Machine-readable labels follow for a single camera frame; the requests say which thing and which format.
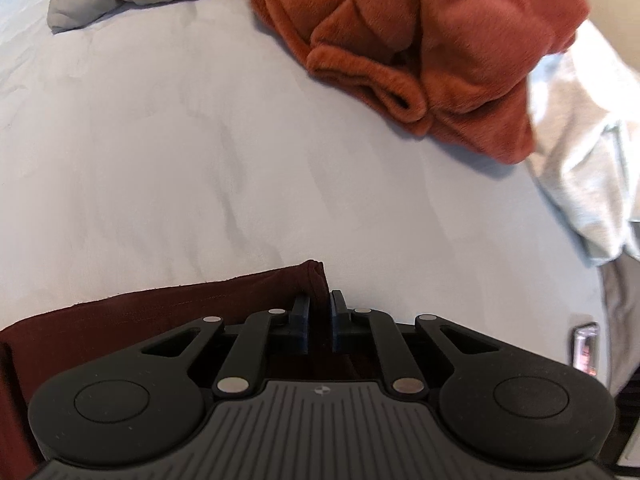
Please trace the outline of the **orange fleece blanket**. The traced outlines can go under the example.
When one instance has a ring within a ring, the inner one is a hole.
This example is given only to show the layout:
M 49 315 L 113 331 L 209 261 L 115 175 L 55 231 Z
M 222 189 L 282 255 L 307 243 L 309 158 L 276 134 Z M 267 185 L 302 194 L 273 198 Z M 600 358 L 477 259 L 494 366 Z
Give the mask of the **orange fleece blanket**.
M 527 78 L 568 49 L 587 0 L 250 0 L 311 76 L 416 136 L 517 164 Z

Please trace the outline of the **grey bed sheet mattress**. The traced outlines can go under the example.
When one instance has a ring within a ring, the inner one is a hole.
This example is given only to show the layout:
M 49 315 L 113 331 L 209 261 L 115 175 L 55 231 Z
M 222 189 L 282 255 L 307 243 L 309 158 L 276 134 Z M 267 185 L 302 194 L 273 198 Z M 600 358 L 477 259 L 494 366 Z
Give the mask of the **grey bed sheet mattress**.
M 1 0 L 1 322 L 320 261 L 352 307 L 566 361 L 602 282 L 525 166 L 311 79 L 247 0 L 54 34 Z

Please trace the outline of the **dark red sweater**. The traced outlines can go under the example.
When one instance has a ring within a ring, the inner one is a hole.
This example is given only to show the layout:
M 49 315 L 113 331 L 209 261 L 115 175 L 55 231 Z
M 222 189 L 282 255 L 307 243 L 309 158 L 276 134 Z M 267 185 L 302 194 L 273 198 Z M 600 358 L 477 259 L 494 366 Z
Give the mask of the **dark red sweater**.
M 27 405 L 49 378 L 207 315 L 229 324 L 286 308 L 308 296 L 326 303 L 322 263 L 248 274 L 221 282 L 130 292 L 25 318 L 1 332 L 1 475 L 25 479 L 42 461 Z

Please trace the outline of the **smartphone on bed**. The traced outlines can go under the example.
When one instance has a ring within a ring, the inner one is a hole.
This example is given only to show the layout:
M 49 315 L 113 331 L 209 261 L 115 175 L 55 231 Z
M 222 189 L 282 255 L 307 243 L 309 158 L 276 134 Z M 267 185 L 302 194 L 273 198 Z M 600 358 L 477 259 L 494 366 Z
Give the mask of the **smartphone on bed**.
M 570 364 L 592 377 L 598 374 L 599 336 L 596 322 L 574 327 L 570 336 Z

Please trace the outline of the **white crumpled garment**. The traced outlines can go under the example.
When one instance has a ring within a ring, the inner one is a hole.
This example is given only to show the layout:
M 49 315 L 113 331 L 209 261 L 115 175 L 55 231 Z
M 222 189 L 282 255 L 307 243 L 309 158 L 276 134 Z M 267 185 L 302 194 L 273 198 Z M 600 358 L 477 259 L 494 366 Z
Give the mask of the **white crumpled garment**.
M 639 75 L 590 21 L 529 74 L 527 165 L 597 266 L 639 255 Z

